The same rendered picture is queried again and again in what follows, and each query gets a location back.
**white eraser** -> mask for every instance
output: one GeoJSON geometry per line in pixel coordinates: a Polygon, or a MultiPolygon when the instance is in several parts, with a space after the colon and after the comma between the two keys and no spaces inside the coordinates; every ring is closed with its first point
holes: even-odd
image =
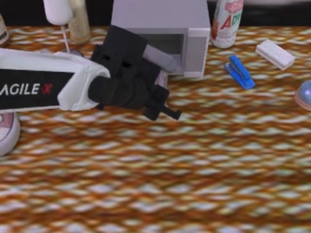
{"type": "Polygon", "coordinates": [[[295,57],[276,43],[267,39],[256,47],[256,53],[274,64],[281,70],[286,70],[295,62],[295,57]]]}
{"type": "Polygon", "coordinates": [[[45,16],[49,23],[62,26],[72,19],[73,12],[69,0],[43,0],[45,16]]]}

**box opening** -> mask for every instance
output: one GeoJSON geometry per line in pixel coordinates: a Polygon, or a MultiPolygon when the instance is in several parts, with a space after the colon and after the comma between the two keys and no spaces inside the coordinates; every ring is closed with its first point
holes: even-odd
{"type": "Polygon", "coordinates": [[[178,64],[176,74],[182,74],[182,58],[184,47],[183,34],[139,34],[148,41],[150,46],[172,55],[178,64]]]}

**gray box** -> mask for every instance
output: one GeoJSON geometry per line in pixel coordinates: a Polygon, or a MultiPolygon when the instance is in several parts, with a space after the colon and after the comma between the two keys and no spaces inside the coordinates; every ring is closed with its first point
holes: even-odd
{"type": "Polygon", "coordinates": [[[210,35],[207,0],[114,0],[111,24],[176,59],[171,75],[203,78],[210,35]]]}

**aerosol can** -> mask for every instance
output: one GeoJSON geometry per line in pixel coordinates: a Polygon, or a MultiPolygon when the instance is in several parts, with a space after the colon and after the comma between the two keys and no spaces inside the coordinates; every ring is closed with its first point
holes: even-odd
{"type": "Polygon", "coordinates": [[[234,45],[240,26],[244,0],[218,0],[212,25],[212,44],[226,49],[234,45]]]}

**red letter x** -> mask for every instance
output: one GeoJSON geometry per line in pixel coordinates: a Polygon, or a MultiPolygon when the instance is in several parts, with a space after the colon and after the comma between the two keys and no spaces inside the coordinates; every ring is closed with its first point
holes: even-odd
{"type": "Polygon", "coordinates": [[[50,93],[51,88],[52,88],[52,84],[44,84],[43,94],[50,93]]]}

